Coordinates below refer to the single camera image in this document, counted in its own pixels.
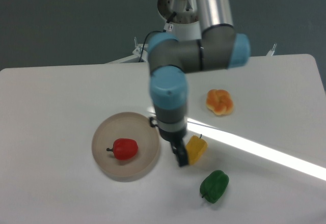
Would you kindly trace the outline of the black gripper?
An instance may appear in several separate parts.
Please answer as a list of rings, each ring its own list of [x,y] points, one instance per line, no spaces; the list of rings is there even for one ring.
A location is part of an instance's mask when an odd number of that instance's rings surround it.
[[[151,127],[159,129],[159,133],[164,140],[170,142],[179,167],[189,165],[188,153],[183,142],[183,138],[187,133],[186,118],[175,123],[165,123],[161,122],[157,117],[149,117],[149,123]]]

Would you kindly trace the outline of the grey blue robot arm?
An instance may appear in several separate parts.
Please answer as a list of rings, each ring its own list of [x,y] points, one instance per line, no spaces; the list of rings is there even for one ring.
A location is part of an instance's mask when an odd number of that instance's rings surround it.
[[[247,63],[251,48],[248,37],[233,27],[229,0],[172,0],[168,21],[188,16],[200,26],[199,39],[182,39],[169,31],[159,32],[148,43],[149,91],[156,116],[150,124],[171,144],[179,166],[189,164],[183,138],[187,130],[188,86],[186,74],[240,67]]]

